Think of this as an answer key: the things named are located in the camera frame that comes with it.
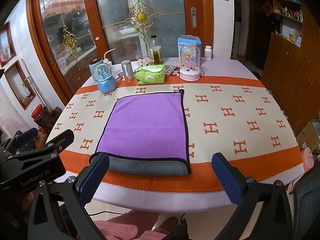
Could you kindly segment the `purple and grey towel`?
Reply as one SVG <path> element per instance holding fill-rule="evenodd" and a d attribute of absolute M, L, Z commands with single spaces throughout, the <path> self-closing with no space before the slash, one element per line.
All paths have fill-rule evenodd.
<path fill-rule="evenodd" d="M 184 90 L 125 96 L 112 108 L 96 153 L 114 172 L 149 177 L 191 174 Z"/>

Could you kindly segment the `red lidded jar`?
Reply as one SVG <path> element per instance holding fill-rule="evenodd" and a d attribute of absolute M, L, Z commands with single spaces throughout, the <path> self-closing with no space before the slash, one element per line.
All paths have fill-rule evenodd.
<path fill-rule="evenodd" d="M 45 112 L 45 107 L 42 104 L 37 105 L 37 107 L 32 111 L 31 117 L 34 121 L 38 120 L 41 116 L 43 116 Z"/>

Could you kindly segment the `pink fleece clothing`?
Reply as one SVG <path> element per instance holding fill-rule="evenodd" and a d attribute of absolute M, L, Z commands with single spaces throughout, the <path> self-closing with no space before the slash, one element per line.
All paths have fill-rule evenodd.
<path fill-rule="evenodd" d="M 176 217 L 169 217 L 154 228 L 158 219 L 159 213 L 131 210 L 94 223 L 106 239 L 163 239 L 179 225 Z"/>

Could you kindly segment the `pink round clock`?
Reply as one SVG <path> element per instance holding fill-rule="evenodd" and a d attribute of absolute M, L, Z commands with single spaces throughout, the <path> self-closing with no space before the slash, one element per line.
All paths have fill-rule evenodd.
<path fill-rule="evenodd" d="M 302 160 L 303 160 L 303 167 L 304 167 L 304 173 L 310 171 L 314 166 L 314 158 L 312 151 L 309 147 L 304 148 L 301 151 Z"/>

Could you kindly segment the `teal cylindrical humidifier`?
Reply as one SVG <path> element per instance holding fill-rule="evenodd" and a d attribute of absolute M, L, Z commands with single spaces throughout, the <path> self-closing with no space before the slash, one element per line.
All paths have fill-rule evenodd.
<path fill-rule="evenodd" d="M 95 58 L 89 63 L 89 70 L 92 74 L 92 78 L 94 81 L 97 81 L 99 78 L 97 67 L 102 63 L 103 63 L 103 60 L 100 58 Z"/>

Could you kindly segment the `blue castle snow globe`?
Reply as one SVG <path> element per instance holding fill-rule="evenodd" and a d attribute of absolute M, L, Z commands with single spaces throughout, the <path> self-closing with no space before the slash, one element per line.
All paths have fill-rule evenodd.
<path fill-rule="evenodd" d="M 117 82 L 112 75 L 111 67 L 106 63 L 101 63 L 97 66 L 98 74 L 98 89 L 101 93 L 107 94 L 117 88 Z"/>

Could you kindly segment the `silver orange drink can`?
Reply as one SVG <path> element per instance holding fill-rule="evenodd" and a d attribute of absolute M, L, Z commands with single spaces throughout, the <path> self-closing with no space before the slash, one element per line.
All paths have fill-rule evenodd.
<path fill-rule="evenodd" d="M 126 82 L 134 80 L 134 74 L 132 70 L 132 65 L 130 60 L 124 60 L 121 62 L 121 68 L 123 71 L 123 76 Z"/>

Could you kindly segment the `wooden glass sliding door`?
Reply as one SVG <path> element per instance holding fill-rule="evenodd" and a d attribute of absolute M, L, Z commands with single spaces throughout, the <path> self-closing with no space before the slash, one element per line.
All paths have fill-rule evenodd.
<path fill-rule="evenodd" d="M 213 0 L 26 0 L 26 5 L 36 54 L 63 103 L 89 78 L 90 61 L 145 58 L 151 35 L 164 58 L 178 57 L 182 35 L 213 43 Z"/>

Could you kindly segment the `orange H-pattern table blanket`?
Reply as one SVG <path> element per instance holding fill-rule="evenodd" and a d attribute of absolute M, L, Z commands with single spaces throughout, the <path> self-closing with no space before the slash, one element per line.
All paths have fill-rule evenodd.
<path fill-rule="evenodd" d="M 220 152 L 257 181 L 300 177 L 303 160 L 293 131 L 271 93 L 253 79 L 203 77 L 187 83 L 171 76 L 162 85 L 119 83 L 103 94 L 80 88 L 50 137 L 70 129 L 74 142 L 61 153 L 66 170 L 79 173 L 97 151 L 111 160 L 146 160 L 181 168 L 179 177 L 108 171 L 103 181 L 146 191 L 214 192 L 222 189 L 211 159 Z"/>

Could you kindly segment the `green tissue pack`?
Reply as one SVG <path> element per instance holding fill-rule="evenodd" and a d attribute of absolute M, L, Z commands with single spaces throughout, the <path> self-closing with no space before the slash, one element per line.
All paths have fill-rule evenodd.
<path fill-rule="evenodd" d="M 158 64 L 139 67 L 136 71 L 136 81 L 138 85 L 164 83 L 165 65 Z"/>

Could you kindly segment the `pink flower ornament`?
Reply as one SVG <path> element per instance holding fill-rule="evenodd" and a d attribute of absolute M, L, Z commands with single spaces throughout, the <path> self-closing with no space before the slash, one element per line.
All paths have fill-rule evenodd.
<path fill-rule="evenodd" d="M 150 66 L 150 65 L 153 65 L 153 61 L 149 57 L 146 57 L 144 59 L 138 59 L 137 65 L 139 67 Z"/>

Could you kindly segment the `glass bottle amber liquid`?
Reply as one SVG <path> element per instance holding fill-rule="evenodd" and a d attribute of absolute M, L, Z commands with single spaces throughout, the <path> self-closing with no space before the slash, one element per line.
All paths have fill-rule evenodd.
<path fill-rule="evenodd" d="M 159 41 L 157 40 L 156 35 L 151 35 L 149 51 L 150 51 L 150 59 L 154 64 L 163 63 L 162 47 Z"/>

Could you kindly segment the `pill blister pack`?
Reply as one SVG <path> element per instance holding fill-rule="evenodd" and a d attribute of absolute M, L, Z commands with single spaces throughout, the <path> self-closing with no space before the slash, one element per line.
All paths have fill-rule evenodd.
<path fill-rule="evenodd" d="M 172 72 L 177 68 L 177 66 L 173 66 L 173 65 L 165 65 L 164 67 L 164 71 L 165 71 L 165 75 L 169 76 L 172 74 Z"/>

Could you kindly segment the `dark wooden shelf cabinet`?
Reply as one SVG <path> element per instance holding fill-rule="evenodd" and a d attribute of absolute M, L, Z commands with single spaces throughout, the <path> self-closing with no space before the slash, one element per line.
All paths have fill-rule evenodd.
<path fill-rule="evenodd" d="M 319 23 L 304 0 L 273 0 L 262 83 L 284 111 L 295 134 L 319 115 Z"/>

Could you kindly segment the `pink glass dome music box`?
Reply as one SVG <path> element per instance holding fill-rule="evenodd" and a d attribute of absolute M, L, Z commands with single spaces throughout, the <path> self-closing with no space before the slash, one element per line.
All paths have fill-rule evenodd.
<path fill-rule="evenodd" d="M 187 82 L 200 79 L 200 50 L 194 44 L 184 45 L 180 49 L 180 78 Z"/>

